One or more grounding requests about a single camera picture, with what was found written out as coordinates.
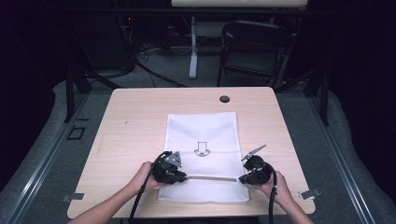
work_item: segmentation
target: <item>chair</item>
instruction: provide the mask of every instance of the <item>chair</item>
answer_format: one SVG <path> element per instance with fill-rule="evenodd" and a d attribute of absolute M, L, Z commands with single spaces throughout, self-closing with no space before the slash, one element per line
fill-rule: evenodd
<path fill-rule="evenodd" d="M 222 70 L 262 77 L 275 87 L 292 40 L 284 27 L 255 21 L 231 21 L 222 29 L 218 86 Z"/>

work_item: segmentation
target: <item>desk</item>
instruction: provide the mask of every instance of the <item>desk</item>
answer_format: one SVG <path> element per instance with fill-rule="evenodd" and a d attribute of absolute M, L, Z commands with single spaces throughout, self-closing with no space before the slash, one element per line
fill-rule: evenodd
<path fill-rule="evenodd" d="M 172 7 L 305 7 L 308 0 L 172 0 Z M 196 21 L 191 17 L 190 79 L 197 78 Z"/>
<path fill-rule="evenodd" d="M 222 103 L 222 95 L 230 97 Z M 291 193 L 307 214 L 315 211 L 311 200 L 298 191 L 308 190 L 303 170 L 272 89 L 187 88 L 117 89 L 92 145 L 76 193 L 82 200 L 71 202 L 67 215 L 76 217 L 124 187 L 144 161 L 154 161 L 163 152 L 168 114 L 199 114 L 234 111 L 242 154 L 266 144 L 258 155 L 282 172 Z M 158 201 L 158 190 L 145 193 L 136 217 L 227 217 L 260 216 L 268 213 L 268 199 L 250 192 L 245 203 L 177 203 Z M 114 217 L 128 217 L 134 199 Z M 274 214 L 284 214 L 276 204 Z"/>

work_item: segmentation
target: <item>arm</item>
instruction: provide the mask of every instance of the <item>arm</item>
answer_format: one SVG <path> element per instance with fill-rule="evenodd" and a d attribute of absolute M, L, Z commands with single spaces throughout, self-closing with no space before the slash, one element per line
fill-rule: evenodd
<path fill-rule="evenodd" d="M 119 211 L 129 200 L 136 196 L 140 187 L 143 185 L 151 162 L 146 161 L 142 164 L 139 171 L 132 178 L 132 180 L 122 189 L 120 189 L 113 196 L 108 198 L 102 203 L 97 204 L 95 207 L 85 211 L 78 217 L 71 220 L 69 223 L 108 223 L 108 221 Z M 152 190 L 160 184 L 151 176 L 146 185 L 145 191 Z"/>
<path fill-rule="evenodd" d="M 285 176 L 279 171 L 276 171 L 277 177 L 277 190 L 275 196 L 275 202 L 282 207 L 282 209 L 288 214 L 291 221 L 295 224 L 309 224 L 314 223 L 311 218 L 304 212 L 303 208 L 297 202 L 294 201 L 291 196 L 288 184 L 286 183 Z M 261 190 L 267 197 L 271 196 L 271 190 L 273 187 L 273 178 L 264 185 L 256 185 L 255 188 Z"/>

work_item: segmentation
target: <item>chair backrest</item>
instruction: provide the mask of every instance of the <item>chair backrest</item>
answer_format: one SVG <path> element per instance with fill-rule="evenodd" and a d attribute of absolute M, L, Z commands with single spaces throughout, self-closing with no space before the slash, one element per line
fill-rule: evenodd
<path fill-rule="evenodd" d="M 292 39 L 284 27 L 255 21 L 231 21 L 222 29 L 223 43 L 244 41 L 257 44 L 286 47 Z"/>

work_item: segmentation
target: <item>white cloth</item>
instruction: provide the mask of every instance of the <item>white cloth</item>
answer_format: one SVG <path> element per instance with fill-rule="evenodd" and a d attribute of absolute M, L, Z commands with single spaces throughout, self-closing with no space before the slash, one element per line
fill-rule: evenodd
<path fill-rule="evenodd" d="M 244 174 L 234 112 L 168 115 L 164 150 L 180 152 L 187 176 L 238 178 Z M 160 188 L 159 200 L 194 203 L 248 201 L 237 182 L 188 179 Z"/>

